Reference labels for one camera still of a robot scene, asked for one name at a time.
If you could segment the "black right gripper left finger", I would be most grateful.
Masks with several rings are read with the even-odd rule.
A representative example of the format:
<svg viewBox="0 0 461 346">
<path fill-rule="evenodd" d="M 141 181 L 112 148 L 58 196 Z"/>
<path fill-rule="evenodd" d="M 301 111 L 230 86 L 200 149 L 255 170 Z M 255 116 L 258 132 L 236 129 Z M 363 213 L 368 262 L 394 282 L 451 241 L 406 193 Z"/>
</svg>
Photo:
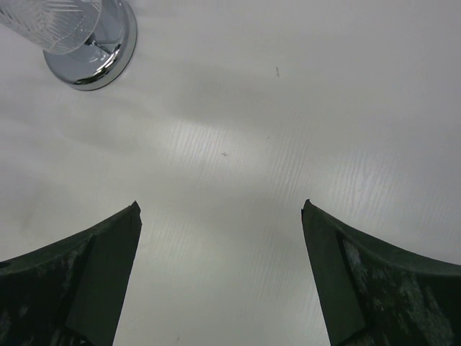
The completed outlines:
<svg viewBox="0 0 461 346">
<path fill-rule="evenodd" d="M 1 262 L 2 345 L 112 345 L 141 232 L 133 203 Z"/>
</svg>

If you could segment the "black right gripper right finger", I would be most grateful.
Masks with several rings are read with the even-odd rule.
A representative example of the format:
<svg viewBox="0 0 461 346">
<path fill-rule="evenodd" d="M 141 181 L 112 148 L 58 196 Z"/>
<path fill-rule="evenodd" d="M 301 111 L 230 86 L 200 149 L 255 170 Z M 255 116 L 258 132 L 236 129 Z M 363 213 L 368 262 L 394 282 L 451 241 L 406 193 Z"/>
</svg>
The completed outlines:
<svg viewBox="0 0 461 346">
<path fill-rule="evenodd" d="M 460 266 L 401 249 L 307 200 L 305 244 L 331 345 L 459 345 Z"/>
</svg>

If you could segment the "ribbed clear wine glass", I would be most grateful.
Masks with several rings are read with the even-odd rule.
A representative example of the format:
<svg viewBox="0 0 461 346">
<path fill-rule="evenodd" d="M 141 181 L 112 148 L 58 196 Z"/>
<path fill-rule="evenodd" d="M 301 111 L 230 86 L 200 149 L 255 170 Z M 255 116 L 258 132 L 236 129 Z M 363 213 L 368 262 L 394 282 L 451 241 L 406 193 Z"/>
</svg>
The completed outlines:
<svg viewBox="0 0 461 346">
<path fill-rule="evenodd" d="M 83 45 L 99 21 L 101 1 L 11 0 L 1 2 L 1 23 L 55 55 Z"/>
</svg>

